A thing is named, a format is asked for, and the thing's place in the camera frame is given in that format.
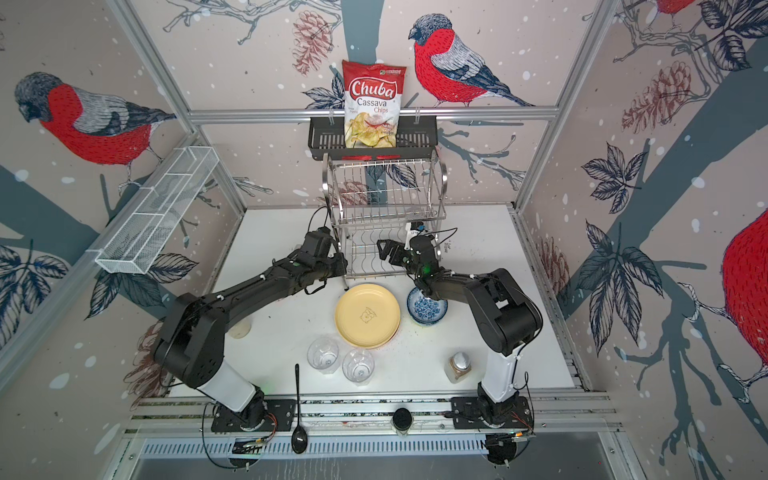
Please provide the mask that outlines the blue floral white bowl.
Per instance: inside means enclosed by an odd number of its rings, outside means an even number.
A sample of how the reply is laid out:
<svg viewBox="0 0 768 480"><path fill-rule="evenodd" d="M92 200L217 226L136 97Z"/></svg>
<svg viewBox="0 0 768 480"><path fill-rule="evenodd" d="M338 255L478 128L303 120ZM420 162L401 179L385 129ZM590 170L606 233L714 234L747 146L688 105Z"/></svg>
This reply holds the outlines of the blue floral white bowl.
<svg viewBox="0 0 768 480"><path fill-rule="evenodd" d="M446 300L433 300L413 288L407 297L406 307L411 318L422 326L430 326L442 320L448 311Z"/></svg>

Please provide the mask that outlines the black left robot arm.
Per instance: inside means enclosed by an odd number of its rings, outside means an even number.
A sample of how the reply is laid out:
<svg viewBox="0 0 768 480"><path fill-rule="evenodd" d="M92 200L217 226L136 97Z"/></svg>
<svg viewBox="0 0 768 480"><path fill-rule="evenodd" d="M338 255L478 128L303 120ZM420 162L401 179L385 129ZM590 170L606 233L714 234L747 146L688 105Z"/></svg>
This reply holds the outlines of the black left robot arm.
<svg viewBox="0 0 768 480"><path fill-rule="evenodd" d="M248 428L266 416L262 390L225 360L225 336L237 323L273 302L342 277L347 261L328 227L305 234L303 244L264 272L228 289L177 297L156 337L154 362L183 385L203 392Z"/></svg>

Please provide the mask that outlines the clear drinking glass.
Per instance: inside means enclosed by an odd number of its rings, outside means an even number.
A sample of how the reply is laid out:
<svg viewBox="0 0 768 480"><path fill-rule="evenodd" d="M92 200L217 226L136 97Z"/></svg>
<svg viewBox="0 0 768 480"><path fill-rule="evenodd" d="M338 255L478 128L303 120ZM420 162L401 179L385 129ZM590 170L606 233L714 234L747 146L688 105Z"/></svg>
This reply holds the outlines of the clear drinking glass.
<svg viewBox="0 0 768 480"><path fill-rule="evenodd" d="M367 385L373 377L375 360L366 349L349 351L342 362L342 371L347 380L357 386Z"/></svg>
<svg viewBox="0 0 768 480"><path fill-rule="evenodd" d="M307 351L310 367L323 375L333 374L339 367L339 345L329 337L319 337L312 342Z"/></svg>

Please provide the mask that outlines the yellow cream plate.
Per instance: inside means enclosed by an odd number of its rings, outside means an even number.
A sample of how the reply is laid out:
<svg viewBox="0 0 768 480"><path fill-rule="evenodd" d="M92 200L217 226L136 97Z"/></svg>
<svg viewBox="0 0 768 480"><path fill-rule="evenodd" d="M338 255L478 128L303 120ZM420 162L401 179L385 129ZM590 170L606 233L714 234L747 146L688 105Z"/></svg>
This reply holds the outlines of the yellow cream plate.
<svg viewBox="0 0 768 480"><path fill-rule="evenodd" d="M400 305L385 287L366 283L351 287L336 304L334 321L350 345L376 349L388 343L401 323Z"/></svg>

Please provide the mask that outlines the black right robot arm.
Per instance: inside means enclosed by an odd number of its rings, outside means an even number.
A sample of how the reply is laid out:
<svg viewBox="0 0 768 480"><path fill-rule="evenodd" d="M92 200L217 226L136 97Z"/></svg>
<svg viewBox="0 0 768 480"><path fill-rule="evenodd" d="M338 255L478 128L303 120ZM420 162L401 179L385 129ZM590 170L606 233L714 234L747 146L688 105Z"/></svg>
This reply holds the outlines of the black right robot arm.
<svg viewBox="0 0 768 480"><path fill-rule="evenodd" d="M518 361L525 347L543 330L544 318L508 270L485 274L460 274L439 264L432 235L417 235L408 242L377 242L379 258L401 267L415 287L435 301L455 301L469 306L478 331L489 347L477 408L489 424L513 412L518 389L514 386Z"/></svg>

